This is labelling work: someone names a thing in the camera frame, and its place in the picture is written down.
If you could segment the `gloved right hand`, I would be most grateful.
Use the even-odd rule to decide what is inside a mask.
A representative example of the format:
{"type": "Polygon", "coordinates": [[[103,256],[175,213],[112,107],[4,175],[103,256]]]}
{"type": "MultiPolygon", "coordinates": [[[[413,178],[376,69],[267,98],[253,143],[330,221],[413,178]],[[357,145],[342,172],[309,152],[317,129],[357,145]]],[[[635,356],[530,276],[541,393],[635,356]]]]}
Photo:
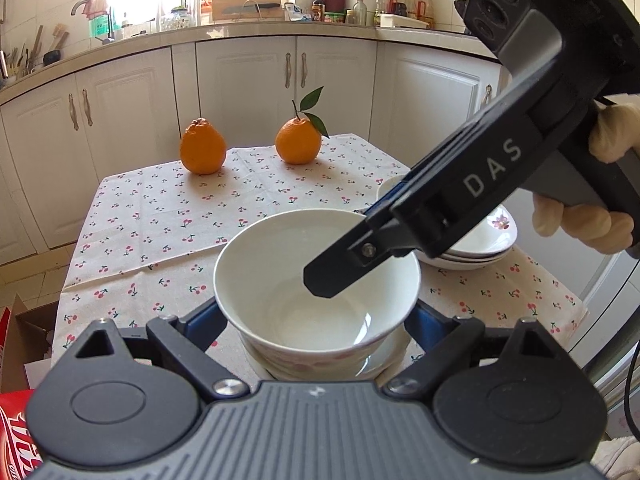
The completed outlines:
{"type": "MultiPolygon", "coordinates": [[[[589,151],[600,162],[617,162],[629,150],[639,154],[639,107],[616,104],[600,111],[589,138],[589,151]]],[[[632,246],[634,219],[624,212],[609,212],[599,206],[564,206],[557,200],[533,195],[534,230],[543,237],[562,229],[568,236],[603,255],[613,255],[632,246]]]]}

